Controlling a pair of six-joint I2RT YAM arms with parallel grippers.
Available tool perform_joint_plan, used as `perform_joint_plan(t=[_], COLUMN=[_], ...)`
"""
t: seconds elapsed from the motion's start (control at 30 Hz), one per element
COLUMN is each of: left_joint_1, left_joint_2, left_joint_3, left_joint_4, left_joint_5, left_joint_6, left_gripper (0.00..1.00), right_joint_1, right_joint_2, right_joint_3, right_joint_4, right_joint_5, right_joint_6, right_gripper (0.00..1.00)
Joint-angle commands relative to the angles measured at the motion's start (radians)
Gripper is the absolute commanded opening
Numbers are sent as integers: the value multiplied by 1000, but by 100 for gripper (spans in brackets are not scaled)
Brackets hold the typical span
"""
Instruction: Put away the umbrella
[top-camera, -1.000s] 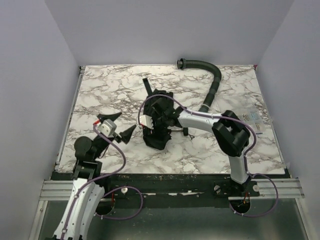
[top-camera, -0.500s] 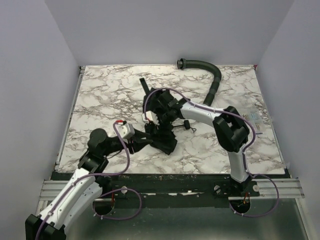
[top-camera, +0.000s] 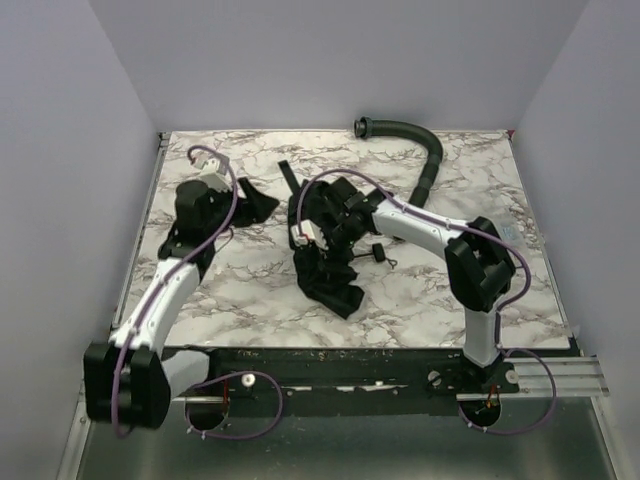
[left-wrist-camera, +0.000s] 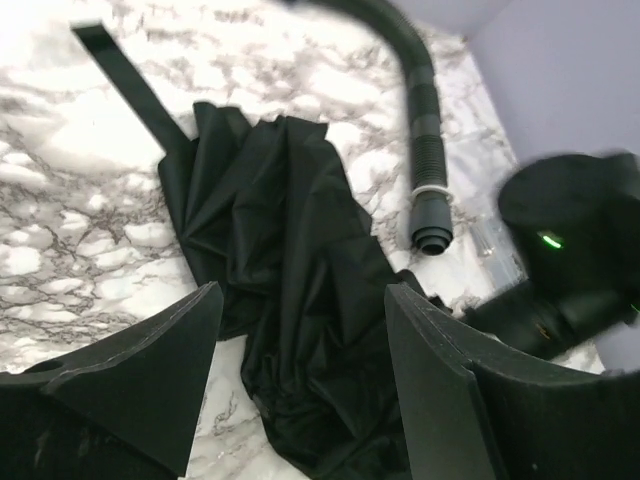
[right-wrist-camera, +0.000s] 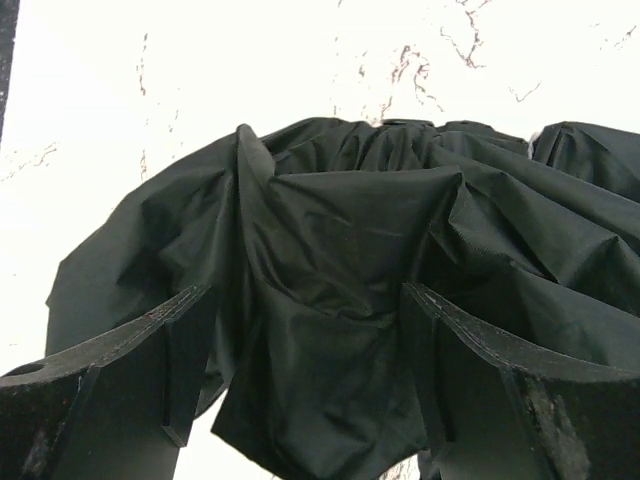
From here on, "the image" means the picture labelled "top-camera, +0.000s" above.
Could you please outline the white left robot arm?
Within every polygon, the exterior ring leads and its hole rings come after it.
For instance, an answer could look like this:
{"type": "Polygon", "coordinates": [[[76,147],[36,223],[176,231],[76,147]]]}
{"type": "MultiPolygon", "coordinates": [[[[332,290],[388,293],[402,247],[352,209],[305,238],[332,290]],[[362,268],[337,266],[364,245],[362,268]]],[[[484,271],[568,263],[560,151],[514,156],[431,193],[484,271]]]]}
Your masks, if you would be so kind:
{"type": "Polygon", "coordinates": [[[165,357],[168,334],[209,270],[218,236],[264,223],[278,204],[245,177],[227,186],[210,174],[176,187],[175,219],[159,247],[149,287],[108,341],[93,342],[84,353],[86,412],[92,421],[157,429],[172,400],[206,380],[208,355],[187,349],[165,357]]]}

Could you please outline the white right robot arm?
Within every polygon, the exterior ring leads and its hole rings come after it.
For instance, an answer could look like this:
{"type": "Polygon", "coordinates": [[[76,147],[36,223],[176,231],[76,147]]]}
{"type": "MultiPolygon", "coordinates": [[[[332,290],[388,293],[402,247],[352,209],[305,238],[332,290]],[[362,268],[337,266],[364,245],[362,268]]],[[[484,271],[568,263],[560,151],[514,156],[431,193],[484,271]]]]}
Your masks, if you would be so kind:
{"type": "Polygon", "coordinates": [[[448,220],[381,189],[365,194],[340,177],[304,182],[290,197],[288,222],[300,289],[343,319],[364,298],[350,264],[354,245],[365,235],[397,238],[441,258],[450,290],[464,308],[464,356],[481,368],[498,358],[497,304],[516,268],[489,219],[448,220]]]}

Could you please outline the black folding umbrella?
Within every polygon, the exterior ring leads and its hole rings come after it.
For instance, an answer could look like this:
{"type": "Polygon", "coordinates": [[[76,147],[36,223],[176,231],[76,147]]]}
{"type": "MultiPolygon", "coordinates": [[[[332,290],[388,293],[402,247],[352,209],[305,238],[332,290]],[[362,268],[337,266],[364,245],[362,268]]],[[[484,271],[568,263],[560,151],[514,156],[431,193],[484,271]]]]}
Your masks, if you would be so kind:
{"type": "Polygon", "coordinates": [[[291,190],[287,224],[297,284],[307,298],[346,319],[364,298],[353,284],[353,248],[377,232],[372,214],[385,196],[378,189],[364,194],[344,177],[298,182],[287,161],[278,166],[291,190]]]}

